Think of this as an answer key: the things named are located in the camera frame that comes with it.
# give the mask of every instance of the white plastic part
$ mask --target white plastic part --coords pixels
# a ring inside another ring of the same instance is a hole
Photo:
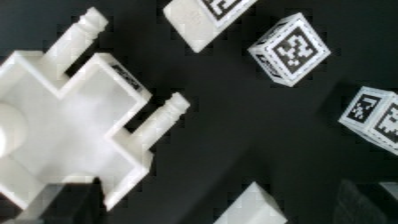
[[[27,121],[16,108],[0,104],[0,157],[8,156],[27,139]]]
[[[398,97],[391,91],[361,88],[340,123],[398,155]]]
[[[249,52],[274,82],[292,87],[331,55],[303,13],[278,22]]]
[[[287,222],[276,199],[255,182],[215,224],[285,224]]]
[[[25,141],[24,137],[16,141],[20,147],[4,150],[11,153],[0,159],[0,193],[22,209],[48,183],[86,183],[91,177],[102,179],[105,205],[112,209],[150,172],[148,148],[189,107],[176,94],[157,112],[160,119],[139,128],[137,139],[125,124],[152,93],[112,55],[95,54],[73,78],[63,73],[104,24],[104,16],[89,9],[50,52],[16,51],[0,67],[0,102],[22,112],[29,130]],[[84,35],[77,26],[88,26]],[[8,130],[4,136],[18,136]]]
[[[173,94],[173,98],[166,101],[166,105],[159,108],[130,138],[134,149],[148,151],[167,130],[171,129],[182,114],[185,114],[191,104],[180,93]]]
[[[173,0],[166,17],[196,53],[258,0]]]
[[[107,24],[109,21],[102,13],[91,8],[61,36],[41,59],[43,69],[56,77],[63,76],[66,69],[98,38],[98,34],[104,31]]]

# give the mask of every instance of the cross-shaped white piece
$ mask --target cross-shaped white piece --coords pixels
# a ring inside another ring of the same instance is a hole
[[[22,112],[27,124],[25,142],[0,155],[0,192],[25,209],[45,184],[61,183],[73,176],[98,176],[111,210],[150,172],[148,149],[189,102],[175,94],[130,134],[125,124],[152,97],[143,84],[111,54],[93,56],[72,79],[59,74],[70,62],[61,67],[48,63],[77,57],[57,54],[54,58],[48,54],[16,51],[0,67],[0,102]],[[6,140],[13,141],[16,134],[11,130]]]

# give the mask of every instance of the white block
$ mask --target white block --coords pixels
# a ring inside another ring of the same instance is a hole
[[[398,98],[391,91],[361,88],[340,123],[398,155]]]
[[[379,184],[384,187],[395,199],[398,200],[398,182],[381,182]]]
[[[287,222],[276,200],[255,182],[215,224],[285,224]]]
[[[173,0],[166,17],[196,53],[258,0]]]
[[[292,87],[331,54],[303,13],[278,22],[249,52],[274,82]]]

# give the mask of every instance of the black surface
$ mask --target black surface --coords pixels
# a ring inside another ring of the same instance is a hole
[[[15,222],[98,224],[104,216],[104,188],[96,179],[91,184],[48,184]]]
[[[335,210],[336,224],[397,224],[398,200],[379,183],[354,183],[340,186]]]
[[[194,104],[109,223],[212,224],[253,180],[290,224],[333,223],[342,178],[398,176],[398,157],[338,123],[359,87],[398,87],[398,1],[260,0],[201,54],[166,20],[167,3],[0,1],[2,56],[15,49],[47,49],[96,6],[111,20],[96,50],[114,54],[155,96],[180,90]],[[247,48],[299,11],[335,53],[288,88],[272,83]],[[0,218],[16,211],[4,203]]]

